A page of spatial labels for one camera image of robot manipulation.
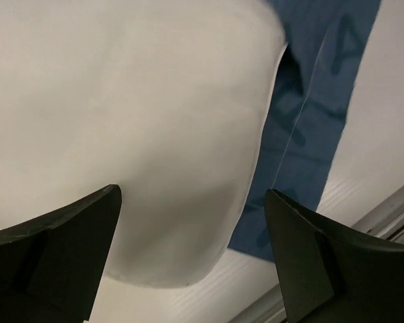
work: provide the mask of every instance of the dark blue cloth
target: dark blue cloth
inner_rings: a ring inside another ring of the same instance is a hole
[[[273,261],[265,192],[283,158],[274,188],[317,208],[380,0],[269,2],[283,22],[289,46],[275,80],[250,193],[229,248]]]

